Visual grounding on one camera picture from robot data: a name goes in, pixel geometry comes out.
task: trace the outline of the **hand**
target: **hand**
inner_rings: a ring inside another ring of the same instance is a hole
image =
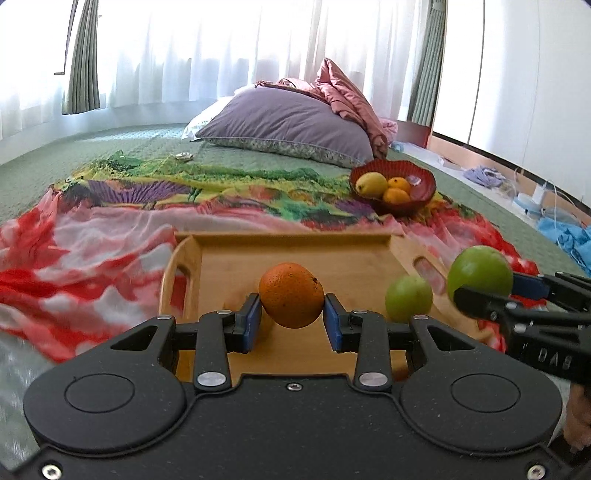
[[[591,400],[585,397],[581,385],[570,386],[569,402],[566,405],[564,439],[577,450],[591,445]]]

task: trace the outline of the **fruit bowl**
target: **fruit bowl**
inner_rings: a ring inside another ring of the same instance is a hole
[[[407,178],[413,176],[421,181],[418,185],[411,187],[410,202],[393,204],[384,202],[381,199],[363,197],[357,193],[355,190],[357,180],[361,175],[371,171],[381,173],[386,177],[386,180],[393,177]],[[351,189],[351,195],[356,200],[371,205],[378,215],[391,213],[396,217],[402,217],[410,216],[428,204],[433,198],[433,195],[435,195],[437,184],[433,173],[407,160],[372,160],[362,167],[354,168],[351,171],[349,175],[349,187]]]

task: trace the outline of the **sheer curtain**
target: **sheer curtain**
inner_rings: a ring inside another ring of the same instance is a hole
[[[0,140],[61,115],[72,0],[0,5]]]
[[[397,118],[408,109],[429,1],[100,0],[100,104],[214,102],[256,80],[313,80],[330,57],[378,115]],[[53,74],[63,71],[71,7],[1,5],[0,140],[61,115],[67,77]]]
[[[101,0],[108,106],[206,100],[256,80],[313,80],[325,57],[377,114],[408,108],[429,0]]]

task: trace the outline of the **lemon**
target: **lemon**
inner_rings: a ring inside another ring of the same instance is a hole
[[[362,197],[380,199],[387,189],[386,177],[377,171],[364,173],[355,182],[355,190]]]

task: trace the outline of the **pink comforter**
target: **pink comforter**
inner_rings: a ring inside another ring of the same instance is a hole
[[[369,137],[374,158],[386,158],[388,138],[374,109],[343,71],[331,59],[324,59],[313,83],[299,79],[281,79],[278,83],[257,82],[257,86],[296,90],[322,100],[345,120],[358,124]]]

